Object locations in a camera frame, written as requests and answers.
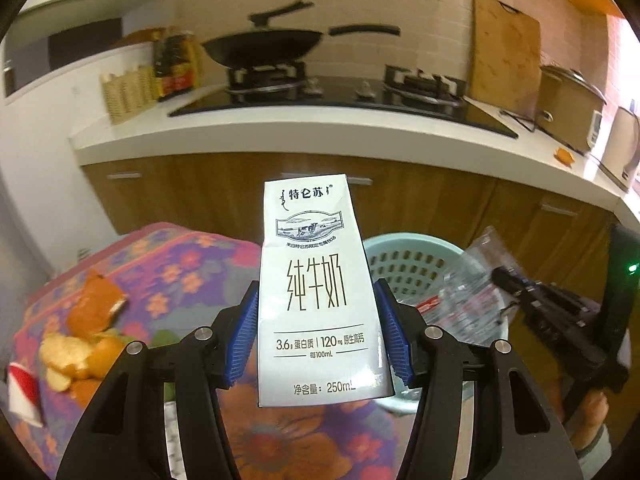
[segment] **purple tablecloth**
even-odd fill
[[[14,361],[42,378],[42,337],[66,333],[66,315],[89,268],[129,295],[114,326],[149,343],[159,330],[184,336],[238,304],[258,277],[260,247],[250,242],[153,224],[91,256],[47,284],[28,305],[16,333]],[[54,478],[82,415],[69,394],[40,379],[46,426],[34,428],[10,415],[14,431],[36,463]],[[312,408],[257,407],[255,356],[244,376],[220,392],[223,419],[244,480],[394,478],[396,433],[392,417],[369,401]]]

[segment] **silver screw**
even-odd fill
[[[142,343],[140,341],[133,341],[127,345],[127,354],[135,355],[142,352]]]
[[[442,337],[442,330],[437,326],[428,326],[424,329],[424,335],[429,339],[440,339]]]
[[[495,342],[495,349],[501,354],[508,354],[511,352],[511,345],[504,339],[498,339],[498,341]]]
[[[194,336],[198,341],[206,341],[213,335],[213,331],[208,326],[201,326],[196,330]]]

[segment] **blue gripper pad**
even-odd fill
[[[230,386],[244,373],[258,333],[258,286],[255,285],[242,298],[240,305],[244,309],[226,350],[225,379]]]
[[[384,280],[377,280],[373,284],[373,292],[378,306],[378,316],[382,336],[385,340],[386,353],[394,368],[395,374],[402,379],[405,386],[414,378],[411,367],[410,345],[404,336],[398,316],[394,312],[396,300]]]

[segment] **wok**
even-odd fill
[[[279,9],[251,14],[248,18],[253,22],[254,28],[220,36],[204,42],[202,46],[213,61],[236,70],[252,66],[274,66],[293,62],[313,49],[322,40],[324,33],[304,28],[270,27],[269,20],[275,16],[282,16],[313,6],[312,2],[297,0]],[[330,28],[327,34],[341,36],[355,32],[379,32],[400,36],[399,27],[379,23],[341,25]]]

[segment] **stove knob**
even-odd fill
[[[359,90],[356,90],[356,95],[358,97],[362,97],[363,99],[375,99],[376,93],[371,89],[371,85],[369,81],[366,79],[362,80],[362,86]]]
[[[316,77],[311,77],[307,80],[303,91],[307,95],[322,95],[324,93]]]

